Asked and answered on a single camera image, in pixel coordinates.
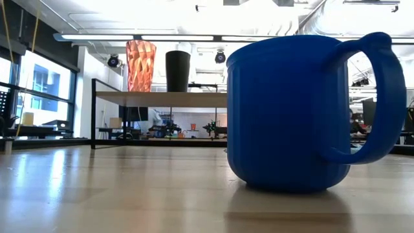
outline white ceiling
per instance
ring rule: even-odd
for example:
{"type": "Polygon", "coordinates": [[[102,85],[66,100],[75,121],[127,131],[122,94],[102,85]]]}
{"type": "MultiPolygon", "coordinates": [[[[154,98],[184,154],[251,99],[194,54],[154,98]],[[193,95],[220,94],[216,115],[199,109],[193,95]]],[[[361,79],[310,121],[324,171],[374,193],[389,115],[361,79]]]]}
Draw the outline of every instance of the white ceiling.
{"type": "MultiPolygon", "coordinates": [[[[257,36],[292,35],[297,31],[300,20],[321,3],[321,0],[295,0],[295,7],[278,7],[273,0],[247,0],[238,6],[223,4],[229,0],[14,1],[34,15],[40,9],[40,18],[62,33],[257,36]],[[199,12],[196,12],[195,5],[199,6],[199,12]]],[[[394,6],[345,5],[343,1],[326,0],[301,32],[361,36],[384,31],[393,36],[414,36],[414,0],[400,0],[399,10],[395,13],[391,12],[394,6]]],[[[180,46],[168,42],[155,45],[157,54],[165,54],[180,46]]],[[[231,43],[193,43],[190,46],[192,49],[188,51],[192,55],[191,65],[203,80],[213,83],[223,80],[224,64],[215,64],[213,59],[217,49],[224,50],[228,56],[241,46],[231,43]]],[[[411,45],[394,46],[393,49],[403,60],[410,60],[414,53],[414,46],[411,45]]],[[[97,58],[103,57],[102,60],[111,53],[118,53],[125,59],[124,42],[95,43],[89,46],[89,51],[97,58]]],[[[165,82],[164,58],[156,56],[155,82],[165,82]]],[[[360,71],[370,69],[370,63],[362,55],[351,58],[350,63],[353,63],[349,65],[351,76],[357,77],[360,71]]]]}

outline ceiling light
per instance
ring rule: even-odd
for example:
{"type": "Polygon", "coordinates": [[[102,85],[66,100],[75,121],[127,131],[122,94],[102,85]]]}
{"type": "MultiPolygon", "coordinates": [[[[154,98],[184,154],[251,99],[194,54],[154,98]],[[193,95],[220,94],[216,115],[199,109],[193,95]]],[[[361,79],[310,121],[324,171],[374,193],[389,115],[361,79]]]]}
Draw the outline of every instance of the ceiling light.
{"type": "Polygon", "coordinates": [[[223,36],[224,41],[261,41],[264,39],[274,38],[272,36],[223,36]]]}
{"type": "MultiPolygon", "coordinates": [[[[360,38],[346,38],[346,37],[344,37],[344,38],[335,38],[335,39],[340,40],[342,42],[345,42],[345,41],[356,40],[356,39],[360,39],[360,38]]],[[[404,44],[414,45],[414,38],[392,38],[392,40],[393,40],[393,44],[396,44],[396,45],[398,45],[398,44],[399,45],[404,45],[404,44]]]]}
{"type": "Polygon", "coordinates": [[[345,0],[344,4],[354,4],[354,5],[395,5],[400,4],[399,0],[345,0]]]}
{"type": "Polygon", "coordinates": [[[212,41],[213,36],[142,36],[143,40],[147,41],[212,41]]]}
{"type": "Polygon", "coordinates": [[[61,35],[63,39],[69,40],[102,40],[102,41],[127,41],[134,39],[132,35],[83,35],[83,34],[67,34],[61,35]]]}

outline geometric vase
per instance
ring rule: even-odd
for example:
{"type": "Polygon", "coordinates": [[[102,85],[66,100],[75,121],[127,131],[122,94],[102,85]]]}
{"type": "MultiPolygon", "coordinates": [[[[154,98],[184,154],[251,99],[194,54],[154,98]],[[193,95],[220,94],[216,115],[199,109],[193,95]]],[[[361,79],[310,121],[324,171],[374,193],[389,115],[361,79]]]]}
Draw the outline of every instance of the geometric vase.
{"type": "Polygon", "coordinates": [[[127,42],[128,91],[151,91],[156,51],[156,46],[148,41],[127,42]]]}

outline mug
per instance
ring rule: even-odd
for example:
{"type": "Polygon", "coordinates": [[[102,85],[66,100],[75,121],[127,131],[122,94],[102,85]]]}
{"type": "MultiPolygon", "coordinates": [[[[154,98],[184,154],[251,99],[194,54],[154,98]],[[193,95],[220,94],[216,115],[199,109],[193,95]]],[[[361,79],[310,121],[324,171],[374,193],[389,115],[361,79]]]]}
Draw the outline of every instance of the mug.
{"type": "Polygon", "coordinates": [[[406,116],[404,75],[391,44],[382,32],[346,42],[302,35],[235,51],[227,61],[234,173],[256,188],[318,192],[338,184],[350,165],[387,155],[406,116]],[[351,154],[346,61],[360,51],[373,66],[377,104],[367,142],[351,154]]]}

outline wooden shelf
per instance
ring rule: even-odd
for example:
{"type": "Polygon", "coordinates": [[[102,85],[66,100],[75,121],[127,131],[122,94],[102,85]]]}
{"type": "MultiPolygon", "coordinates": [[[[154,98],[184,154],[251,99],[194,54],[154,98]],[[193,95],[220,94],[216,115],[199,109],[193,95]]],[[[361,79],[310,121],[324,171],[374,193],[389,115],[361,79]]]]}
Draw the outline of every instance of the wooden shelf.
{"type": "Polygon", "coordinates": [[[227,107],[227,93],[97,91],[96,97],[126,107],[227,107]]]}

